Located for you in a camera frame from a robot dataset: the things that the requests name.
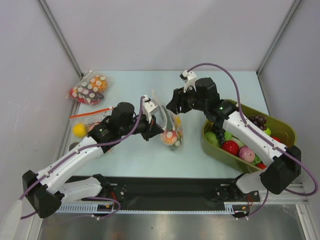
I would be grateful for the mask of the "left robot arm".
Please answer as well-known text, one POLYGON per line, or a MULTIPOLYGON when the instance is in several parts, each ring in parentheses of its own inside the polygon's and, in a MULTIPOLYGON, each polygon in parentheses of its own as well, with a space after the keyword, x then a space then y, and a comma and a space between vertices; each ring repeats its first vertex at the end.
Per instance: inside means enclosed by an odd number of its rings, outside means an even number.
POLYGON ((155 117, 159 110, 156 101, 145 96, 140 99, 138 114, 131 103, 120 102, 66 155, 38 172, 25 172, 22 175, 22 197, 28 200, 41 219, 54 214, 66 202, 83 198, 107 199, 110 187, 101 175, 73 183, 67 183, 67 180, 89 161, 102 156, 131 135, 141 135, 148 141, 162 134, 164 130, 155 117))

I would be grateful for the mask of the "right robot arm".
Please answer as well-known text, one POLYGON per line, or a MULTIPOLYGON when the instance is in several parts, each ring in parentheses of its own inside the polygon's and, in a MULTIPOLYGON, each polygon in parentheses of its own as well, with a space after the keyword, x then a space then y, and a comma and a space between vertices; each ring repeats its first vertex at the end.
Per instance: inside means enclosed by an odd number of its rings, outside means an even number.
POLYGON ((192 86, 176 88, 166 108, 174 114, 197 110, 219 128, 232 133, 255 154, 266 168, 243 174, 230 188, 231 196, 242 201, 249 192, 268 190, 282 193, 301 173, 301 151, 287 147, 259 129, 244 116, 240 104, 221 99, 216 84, 210 77, 200 78, 192 86))

